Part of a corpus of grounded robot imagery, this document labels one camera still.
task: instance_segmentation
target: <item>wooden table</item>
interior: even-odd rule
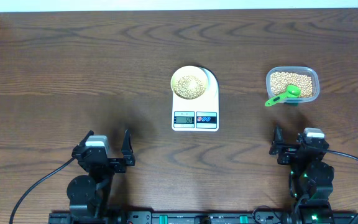
[[[173,72],[212,70],[216,133],[171,129]],[[319,75],[316,101],[266,108],[265,76],[301,65]],[[119,155],[132,131],[136,166],[115,175],[111,203],[154,210],[286,208],[288,166],[269,156],[273,126],[288,139],[321,128],[332,150],[358,156],[358,9],[0,14],[0,223],[37,180],[69,160],[89,129]],[[334,210],[358,210],[358,163],[336,169]],[[23,201],[16,223],[68,210],[75,163]]]

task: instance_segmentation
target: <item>clear rectangular container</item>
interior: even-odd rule
[[[268,72],[266,76],[266,88],[267,88],[267,94],[268,98],[271,99],[275,95],[272,91],[272,86],[270,85],[270,77],[275,72],[293,72],[297,73],[299,75],[307,75],[311,77],[311,86],[312,86],[312,97],[307,98],[287,98],[281,101],[281,103],[306,103],[311,102],[317,98],[317,96],[320,94],[320,85],[318,82],[318,76],[317,73],[308,67],[296,67],[296,66],[284,66],[284,67],[275,67],[271,69],[271,71]]]

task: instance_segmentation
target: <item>scoop handle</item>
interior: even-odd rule
[[[273,98],[269,99],[268,101],[266,101],[265,106],[273,106],[276,103],[279,103],[281,101],[283,101],[285,98],[287,98],[289,95],[288,92],[282,93],[278,96],[274,96]]]

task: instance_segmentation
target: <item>green measuring spoon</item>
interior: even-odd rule
[[[285,93],[266,101],[265,106],[273,106],[276,103],[283,101],[285,98],[298,98],[301,95],[301,90],[295,85],[288,85]]]

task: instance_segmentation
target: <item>white wall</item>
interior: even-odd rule
[[[0,0],[0,12],[344,7],[358,7],[358,0]]]

